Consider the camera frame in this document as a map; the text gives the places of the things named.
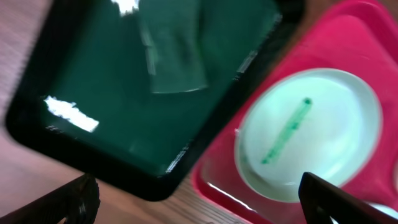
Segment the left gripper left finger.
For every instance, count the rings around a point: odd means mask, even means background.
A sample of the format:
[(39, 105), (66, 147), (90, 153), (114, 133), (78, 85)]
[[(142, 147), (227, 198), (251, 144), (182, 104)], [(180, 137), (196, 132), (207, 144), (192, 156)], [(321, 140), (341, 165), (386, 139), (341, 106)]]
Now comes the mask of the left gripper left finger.
[(1, 217), (1, 224), (94, 224), (99, 206), (98, 183), (84, 174)]

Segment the green sponge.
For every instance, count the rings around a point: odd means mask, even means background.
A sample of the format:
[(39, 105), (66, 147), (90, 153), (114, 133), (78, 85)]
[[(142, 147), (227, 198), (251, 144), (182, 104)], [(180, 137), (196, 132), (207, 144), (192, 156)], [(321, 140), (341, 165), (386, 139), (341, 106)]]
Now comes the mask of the green sponge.
[(196, 0), (139, 2), (141, 37), (153, 93), (182, 93), (207, 87), (198, 43), (200, 6)]

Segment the light blue plate front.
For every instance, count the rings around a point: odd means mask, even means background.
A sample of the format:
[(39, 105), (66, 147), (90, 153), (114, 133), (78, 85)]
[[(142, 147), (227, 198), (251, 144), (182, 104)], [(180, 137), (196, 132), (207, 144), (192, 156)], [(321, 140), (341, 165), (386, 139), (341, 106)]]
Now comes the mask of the light blue plate front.
[(343, 205), (328, 217), (332, 224), (397, 224), (397, 211), (386, 205), (359, 202)]

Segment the light blue plate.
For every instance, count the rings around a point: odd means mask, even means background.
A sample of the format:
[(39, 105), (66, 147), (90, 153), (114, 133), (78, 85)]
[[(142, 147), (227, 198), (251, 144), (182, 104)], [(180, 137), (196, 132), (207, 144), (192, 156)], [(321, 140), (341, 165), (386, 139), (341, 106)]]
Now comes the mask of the light blue plate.
[(328, 217), (332, 224), (397, 224), (397, 211), (386, 205), (359, 202), (343, 205)]
[(302, 175), (342, 186), (372, 158), (382, 131), (374, 89), (352, 73), (315, 68), (264, 90), (236, 133), (234, 162), (258, 195), (297, 202)]

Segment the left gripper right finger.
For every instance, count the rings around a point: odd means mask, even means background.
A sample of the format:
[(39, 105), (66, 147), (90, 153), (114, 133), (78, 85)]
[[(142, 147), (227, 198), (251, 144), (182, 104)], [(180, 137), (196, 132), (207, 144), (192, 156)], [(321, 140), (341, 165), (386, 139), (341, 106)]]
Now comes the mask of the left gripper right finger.
[(298, 196), (308, 224), (397, 224), (396, 218), (310, 172), (303, 174)]

